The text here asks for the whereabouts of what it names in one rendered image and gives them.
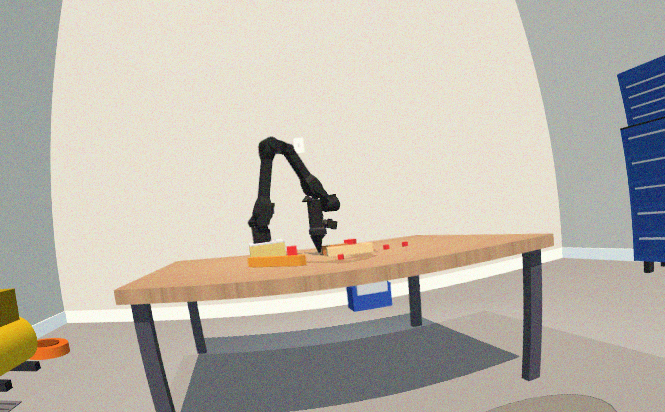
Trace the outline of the orange long bar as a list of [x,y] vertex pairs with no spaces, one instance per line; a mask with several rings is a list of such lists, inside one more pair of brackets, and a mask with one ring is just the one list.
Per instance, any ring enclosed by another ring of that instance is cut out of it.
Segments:
[[305,254],[275,256],[275,257],[251,257],[247,258],[249,267],[273,267],[273,266],[303,266],[306,265]]

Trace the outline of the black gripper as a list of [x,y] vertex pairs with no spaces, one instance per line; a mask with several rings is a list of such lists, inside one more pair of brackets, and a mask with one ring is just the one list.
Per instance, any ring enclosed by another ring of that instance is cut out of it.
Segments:
[[322,239],[327,234],[327,229],[321,225],[322,217],[323,212],[308,214],[309,235],[318,253],[321,253]]

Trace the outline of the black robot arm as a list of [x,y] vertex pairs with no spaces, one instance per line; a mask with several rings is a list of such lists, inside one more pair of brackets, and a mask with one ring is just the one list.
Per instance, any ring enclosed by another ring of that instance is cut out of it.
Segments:
[[261,164],[258,198],[254,204],[252,216],[248,221],[248,225],[251,227],[253,244],[271,241],[268,225],[270,225],[270,219],[275,214],[275,203],[271,203],[270,200],[272,161],[275,154],[284,155],[298,176],[300,186],[306,195],[302,202],[307,202],[308,214],[338,211],[340,208],[340,201],[336,194],[329,195],[325,191],[322,183],[308,171],[301,161],[294,145],[269,136],[259,143],[258,155]]

